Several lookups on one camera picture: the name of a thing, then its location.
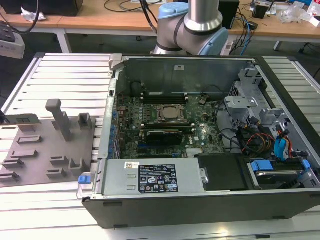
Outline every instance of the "electronic device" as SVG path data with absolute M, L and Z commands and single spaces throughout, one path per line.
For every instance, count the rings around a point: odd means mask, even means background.
M 12 32 L 5 22 L 0 21 L 0 56 L 23 59 L 25 48 L 23 38 Z
M 266 12 L 270 9 L 271 3 L 266 1 L 255 1 L 253 6 L 252 17 L 256 19 L 263 19 Z
M 37 11 L 37 1 L 35 0 L 0 0 L 0 5 L 7 14 L 20 14 L 23 9 L 35 13 Z M 48 15 L 62 15 L 75 17 L 83 5 L 83 0 L 44 0 L 39 1 L 41 13 Z
M 258 28 L 258 26 L 259 26 L 258 23 L 255 23 L 255 22 L 253 22 L 253 21 L 248 21 L 248 24 L 249 24 L 249 28 L 250 28 L 251 30 L 256 30 L 256 29 Z
M 174 0 L 174 1 L 188 3 L 188 0 Z M 240 4 L 239 0 L 220 0 L 219 1 L 218 10 L 223 16 L 222 27 L 226 29 L 232 28 L 239 4 Z
M 293 66 L 112 54 L 82 204 L 102 228 L 288 219 L 320 205 L 320 136 L 282 85 Z

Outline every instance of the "wooden desk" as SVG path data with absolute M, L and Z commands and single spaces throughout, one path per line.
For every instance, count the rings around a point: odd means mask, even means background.
M 246 9 L 243 9 L 244 6 L 250 2 L 250 0 L 240 0 L 239 7 L 248 21 L 259 24 L 254 36 L 320 39 L 320 27 L 315 27 L 307 21 L 302 21 L 301 23 L 281 23 L 275 15 L 265 15 L 264 19 L 252 18 L 252 12 L 246 10 L 249 9 L 249 6 L 246 6 Z M 242 31 L 243 25 L 240 23 L 240 20 L 236 20 L 232 29 L 229 30 L 229 34 L 241 35 Z
M 5 17 L 5 19 L 12 24 L 14 27 L 26 27 L 29 28 L 32 23 L 25 20 L 21 15 L 10 15 L 6 14 L 4 9 L 0 9 L 0 12 Z M 38 21 L 36 23 L 37 28 L 57 28 L 58 23 L 61 20 L 62 16 L 46 16 L 46 20 L 44 21 Z
M 142 12 L 112 12 L 104 8 L 105 2 L 106 0 L 83 0 L 83 6 L 78 16 L 63 16 L 58 23 L 59 28 L 151 32 L 151 28 Z M 122 2 L 124 0 L 111 0 L 106 6 L 109 9 L 122 11 L 118 6 Z M 160 4 L 150 5 L 150 9 L 156 17 L 160 6 Z M 123 7 L 134 9 L 140 7 L 140 3 L 128 2 Z M 151 15 L 150 18 L 156 26 L 157 24 Z
M 97 34 L 97 35 L 127 35 L 127 36 L 155 36 L 142 12 L 112 12 L 104 8 L 106 0 L 83 0 L 83 6 L 77 17 L 47 16 L 48 20 L 37 23 L 33 32 L 57 34 L 63 53 L 71 53 L 67 34 Z M 124 0 L 111 0 L 107 7 L 121 10 L 119 3 Z M 240 0 L 240 9 L 250 0 Z M 126 8 L 137 8 L 138 3 L 125 3 Z M 160 4 L 151 5 L 150 8 L 157 16 Z M 282 24 L 276 16 L 265 16 L 264 19 L 252 18 L 252 12 L 241 10 L 249 21 L 259 24 L 254 33 L 255 40 L 320 43 L 320 28 L 311 23 Z M 4 14 L 6 19 L 14 26 L 26 29 L 31 23 L 20 15 Z M 243 32 L 243 26 L 236 20 L 229 30 L 230 40 L 234 40 Z

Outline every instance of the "black box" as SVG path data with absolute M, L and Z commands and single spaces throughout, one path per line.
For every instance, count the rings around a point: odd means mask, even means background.
M 269 7 L 267 7 L 267 6 L 255 5 L 254 9 L 253 9 L 252 17 L 254 17 L 256 19 L 264 19 L 268 9 L 269 9 Z
M 40 12 L 45 15 L 77 16 L 83 0 L 39 0 Z M 21 14 L 23 9 L 35 13 L 37 0 L 0 0 L 0 5 L 7 14 Z
M 174 0 L 175 2 L 187 3 L 188 0 Z M 223 16 L 222 27 L 231 29 L 234 24 L 235 16 L 239 7 L 239 0 L 220 0 L 219 12 Z

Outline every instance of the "gray fixture plate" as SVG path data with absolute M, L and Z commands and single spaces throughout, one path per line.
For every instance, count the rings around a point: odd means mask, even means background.
M 61 131 L 54 128 L 52 124 L 52 122 L 55 121 L 54 119 L 41 120 L 42 124 L 37 125 L 35 131 L 21 132 L 21 130 L 19 130 L 6 160 L 19 158 L 24 164 L 16 167 L 11 166 L 10 168 L 8 167 L 8 169 L 3 166 L 0 170 L 0 188 L 77 181 L 79 172 L 89 171 L 92 159 L 96 119 L 91 117 L 93 127 L 82 130 L 79 127 L 77 117 L 70 117 L 69 119 L 72 138 L 71 141 L 68 142 L 65 142 Z M 40 136 L 41 141 L 37 141 L 38 138 L 35 137 L 31 138 L 35 139 L 34 142 L 18 144 L 18 140 L 20 138 L 25 138 L 26 136 Z M 14 157 L 14 152 L 15 154 L 19 154 L 19 152 L 25 151 L 25 154 L 29 154 L 34 150 L 36 150 L 36 154 L 33 156 Z M 56 158 L 64 156 L 66 156 L 67 159 L 61 161 L 51 159 L 51 157 Z M 77 167 L 77 165 L 80 164 L 81 158 L 83 158 L 83 162 L 85 163 L 82 168 L 69 168 L 71 159 L 74 161 L 74 163 L 71 163 L 71 167 Z M 7 181 L 1 179 L 2 174 L 7 174 L 9 172 L 15 172 L 19 176 L 17 181 L 14 179 L 8 179 Z

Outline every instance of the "power supply label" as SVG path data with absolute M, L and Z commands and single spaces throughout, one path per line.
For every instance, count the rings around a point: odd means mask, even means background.
M 140 165 L 139 192 L 142 194 L 177 193 L 176 165 Z

